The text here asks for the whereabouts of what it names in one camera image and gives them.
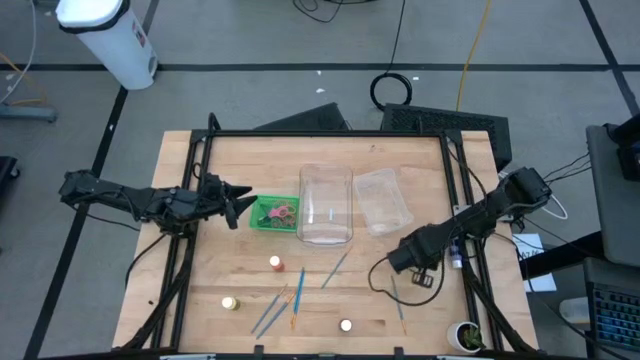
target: white paper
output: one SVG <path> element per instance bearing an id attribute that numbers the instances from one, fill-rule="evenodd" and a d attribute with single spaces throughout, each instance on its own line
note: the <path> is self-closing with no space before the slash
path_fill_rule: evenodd
<path id="1" fill-rule="evenodd" d="M 542 248 L 542 242 L 540 241 L 540 235 L 538 234 L 514 234 L 513 240 L 518 246 L 518 251 L 520 251 L 520 254 L 523 258 L 526 259 L 530 256 L 534 256 L 536 254 L 541 254 L 544 252 L 544 250 L 531 247 L 524 242 L 519 241 L 518 239 L 522 239 L 522 241 L 527 242 L 528 244 L 531 244 L 536 248 Z M 523 282 L 524 288 L 527 290 L 527 292 L 531 292 L 531 289 L 529 288 L 529 282 Z M 556 291 L 556 282 L 553 280 L 552 274 L 542 275 L 537 278 L 531 279 L 531 285 L 533 285 L 533 289 L 536 292 Z"/>

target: yellow cable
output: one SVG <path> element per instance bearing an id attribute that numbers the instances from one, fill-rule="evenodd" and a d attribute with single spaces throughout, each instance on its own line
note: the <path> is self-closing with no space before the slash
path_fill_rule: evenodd
<path id="1" fill-rule="evenodd" d="M 20 70 L 16 64 L 13 63 L 13 61 L 11 61 L 11 59 L 9 59 L 8 56 L 6 56 L 5 54 L 0 52 L 0 59 L 2 59 L 5 63 L 7 63 L 13 70 L 15 70 L 16 72 L 18 72 L 19 74 L 22 74 L 22 70 Z M 29 100 L 20 100 L 20 101 L 15 101 L 13 103 L 11 103 L 10 105 L 23 105 L 23 104 L 27 104 L 27 103 L 34 103 L 34 102 L 40 102 L 43 104 L 47 103 L 47 92 L 40 87 L 35 80 L 33 80 L 29 75 L 24 74 L 24 79 L 27 81 L 27 85 L 30 85 L 34 88 L 36 88 L 39 92 L 40 95 L 42 96 L 40 99 L 29 99 Z"/>
<path id="2" fill-rule="evenodd" d="M 460 111 L 460 101 L 462 100 L 462 91 L 464 90 L 464 79 L 467 76 L 467 69 L 469 68 L 469 63 L 471 63 L 471 59 L 473 58 L 473 53 L 476 51 L 476 45 L 478 45 L 478 39 L 480 39 L 480 35 L 482 35 L 482 30 L 484 30 L 484 24 L 487 22 L 487 17 L 489 17 L 490 7 L 491 7 L 491 0 L 487 0 L 487 6 L 484 8 L 484 14 L 482 15 L 482 21 L 480 21 L 480 26 L 478 27 L 478 33 L 476 34 L 476 39 L 473 41 L 473 46 L 471 47 L 471 51 L 469 52 L 469 57 L 467 58 L 467 62 L 464 64 L 464 69 L 462 70 L 462 77 L 460 78 L 460 87 L 458 88 L 458 101 L 456 101 L 456 111 Z"/>

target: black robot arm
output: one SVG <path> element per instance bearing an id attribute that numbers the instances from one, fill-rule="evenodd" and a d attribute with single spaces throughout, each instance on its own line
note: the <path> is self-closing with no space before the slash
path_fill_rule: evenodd
<path id="1" fill-rule="evenodd" d="M 236 229 L 240 214 L 256 200 L 256 196 L 239 198 L 250 191 L 250 186 L 233 186 L 212 174 L 205 175 L 197 192 L 179 187 L 134 189 L 80 170 L 65 174 L 59 194 L 70 206 L 103 204 L 131 213 L 136 221 L 153 221 L 163 233 L 183 235 L 186 225 L 212 215 L 225 216 L 229 228 Z"/>
<path id="2" fill-rule="evenodd" d="M 550 196 L 551 189 L 534 169 L 521 168 L 502 179 L 482 201 L 441 224 L 423 226 L 402 238 L 387 258 L 397 273 L 412 266 L 435 270 L 451 239 L 461 234 L 487 237 L 502 216 L 529 214 L 544 206 Z"/>

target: keyboard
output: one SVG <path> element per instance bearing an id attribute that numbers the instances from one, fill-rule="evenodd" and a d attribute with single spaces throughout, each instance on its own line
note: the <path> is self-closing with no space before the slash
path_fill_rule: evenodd
<path id="1" fill-rule="evenodd" d="M 598 284 L 591 291 L 597 341 L 640 352 L 640 297 Z"/>

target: wooden tabletop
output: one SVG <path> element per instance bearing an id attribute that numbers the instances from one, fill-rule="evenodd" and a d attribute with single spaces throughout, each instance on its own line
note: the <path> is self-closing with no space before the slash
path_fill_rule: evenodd
<path id="1" fill-rule="evenodd" d="M 190 132 L 165 133 L 152 186 L 180 184 L 189 136 Z M 494 189 L 498 178 L 487 134 L 465 132 L 463 138 L 469 166 L 487 191 Z M 455 322 L 468 320 L 468 315 L 462 276 L 451 268 L 448 256 L 440 295 L 425 306 L 403 306 L 407 336 L 395 302 L 385 294 L 370 291 L 367 283 L 371 266 L 396 248 L 401 237 L 419 226 L 437 224 L 451 216 L 438 139 L 220 137 L 213 141 L 209 171 L 231 184 L 253 186 L 252 194 L 297 196 L 300 167 L 309 163 L 347 165 L 354 176 L 393 169 L 415 220 L 391 234 L 371 236 L 354 197 L 354 235 L 349 243 L 353 249 L 325 289 L 320 289 L 322 283 L 347 246 L 311 246 L 295 234 L 250 229 L 249 211 L 240 218 L 237 230 L 229 230 L 225 220 L 217 216 L 201 222 L 180 351 L 250 353 L 254 345 L 262 344 L 267 353 L 391 354 L 396 346 L 402 346 L 407 354 L 456 353 L 447 343 L 446 330 Z M 453 165 L 458 196 L 464 204 L 458 167 L 455 162 Z M 481 199 L 477 184 L 473 186 L 475 199 Z M 511 236 L 506 225 L 499 225 L 497 232 Z M 143 225 L 137 252 L 158 235 L 155 225 Z M 168 246 L 168 240 L 159 244 L 133 270 L 114 346 L 129 340 L 157 304 Z M 284 272 L 272 270 L 272 255 L 280 256 L 286 267 Z M 493 236 L 487 242 L 486 255 L 496 304 L 524 340 L 537 346 L 513 245 Z M 289 326 L 290 306 L 265 336 L 256 340 L 250 334 L 254 324 L 286 283 L 290 290 L 297 286 L 303 266 L 306 278 L 295 330 Z M 374 272 L 374 285 L 390 290 L 392 273 L 388 262 L 383 262 Z M 395 279 L 399 296 L 406 301 L 424 300 L 435 289 L 412 285 L 407 271 Z M 438 281 L 436 273 L 434 283 L 437 285 Z M 221 306 L 221 299 L 226 296 L 240 301 L 237 311 Z M 490 344 L 486 313 L 479 300 L 477 303 L 486 343 Z M 341 319 L 351 320 L 350 332 L 340 331 Z M 170 309 L 167 324 L 172 320 Z M 168 338 L 165 336 L 164 344 L 168 344 Z"/>

